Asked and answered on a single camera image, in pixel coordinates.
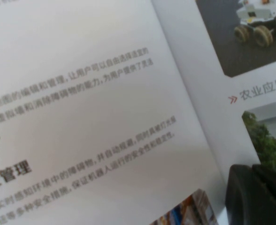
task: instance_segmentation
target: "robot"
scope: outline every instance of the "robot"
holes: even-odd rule
[[[261,47],[273,44],[276,33],[276,0],[239,0],[242,7],[237,10],[240,25],[234,29],[236,40],[246,43],[250,33]]]

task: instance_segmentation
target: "photo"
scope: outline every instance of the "photo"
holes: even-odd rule
[[[150,225],[218,225],[206,192],[198,189]]]
[[[226,76],[276,61],[276,0],[196,0]]]
[[[242,119],[261,164],[276,172],[276,102],[245,111]]]

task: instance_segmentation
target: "open brochure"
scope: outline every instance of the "open brochure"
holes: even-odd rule
[[[0,0],[0,225],[227,224],[259,162],[276,0]]]

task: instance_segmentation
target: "dark background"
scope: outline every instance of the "dark background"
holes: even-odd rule
[[[235,40],[234,28],[240,22],[236,14],[241,7],[238,0],[196,2],[225,75],[235,77],[276,61],[276,34],[267,48],[259,47],[252,33],[246,44]]]

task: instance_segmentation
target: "red double arrow icon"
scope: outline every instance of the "red double arrow icon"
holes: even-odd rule
[[[235,103],[237,101],[237,97],[236,96],[231,96],[231,97],[228,97],[228,98],[231,99],[231,104]]]

